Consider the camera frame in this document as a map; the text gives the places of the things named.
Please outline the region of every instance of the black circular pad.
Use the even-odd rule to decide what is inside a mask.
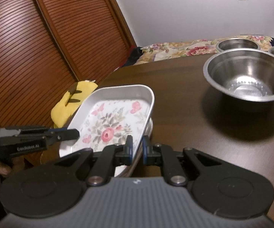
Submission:
[[[25,218],[44,218],[59,214],[78,202],[83,187],[66,167],[32,168],[14,174],[1,185],[4,208]]]
[[[206,167],[192,193],[208,212],[235,219],[267,213],[274,200],[274,188],[265,177],[228,164]]]

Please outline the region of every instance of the yellow plush toy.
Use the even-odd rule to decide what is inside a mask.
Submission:
[[[97,87],[97,84],[90,81],[79,81],[71,86],[50,113],[54,122],[54,128],[62,128],[67,120],[79,108],[83,100],[85,100]]]

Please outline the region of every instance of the floral tray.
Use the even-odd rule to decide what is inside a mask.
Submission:
[[[80,132],[78,140],[63,141],[59,155],[63,157],[90,147],[102,151],[111,144],[124,144],[133,136],[133,159],[140,146],[154,105],[153,91],[144,85],[105,87],[93,92],[83,101],[68,126]],[[116,167],[115,176],[126,166]]]

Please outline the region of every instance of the white wall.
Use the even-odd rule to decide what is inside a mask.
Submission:
[[[274,37],[274,0],[117,0],[138,46],[261,33]]]

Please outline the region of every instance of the bed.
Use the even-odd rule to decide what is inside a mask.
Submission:
[[[187,42],[157,43],[143,47],[141,49],[143,55],[137,60],[135,65],[176,57],[217,53],[216,44],[220,41],[230,38],[243,38],[253,40],[257,42],[260,45],[261,50],[264,51],[268,51],[272,47],[272,38],[268,36],[235,36],[213,40],[198,39]]]

